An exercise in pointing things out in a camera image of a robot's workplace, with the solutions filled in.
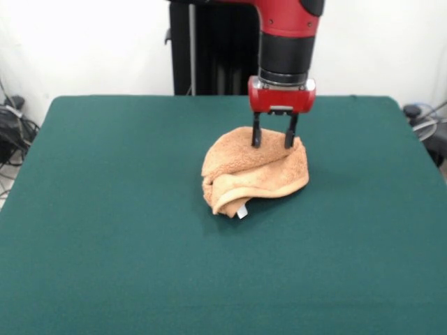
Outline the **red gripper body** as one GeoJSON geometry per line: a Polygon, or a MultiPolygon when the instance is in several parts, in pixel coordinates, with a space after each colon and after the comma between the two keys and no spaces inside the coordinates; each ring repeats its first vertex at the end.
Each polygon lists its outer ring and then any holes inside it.
{"type": "Polygon", "coordinates": [[[248,94],[253,112],[285,111],[299,114],[311,110],[316,99],[316,83],[314,79],[307,79],[297,87],[281,87],[267,84],[258,77],[250,77],[248,94]]]}

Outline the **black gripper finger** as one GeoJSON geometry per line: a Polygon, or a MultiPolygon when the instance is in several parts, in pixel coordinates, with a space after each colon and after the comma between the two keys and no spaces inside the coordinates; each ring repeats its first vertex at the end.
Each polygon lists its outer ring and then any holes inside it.
{"type": "Polygon", "coordinates": [[[291,116],[291,119],[290,119],[288,128],[285,132],[284,147],[286,149],[290,149],[294,145],[295,132],[296,132],[296,126],[298,123],[299,114],[290,114],[290,116],[291,116]]]}
{"type": "Polygon", "coordinates": [[[260,112],[255,112],[252,124],[252,139],[251,139],[251,145],[254,148],[259,148],[261,145],[260,120],[261,120],[260,112]]]}

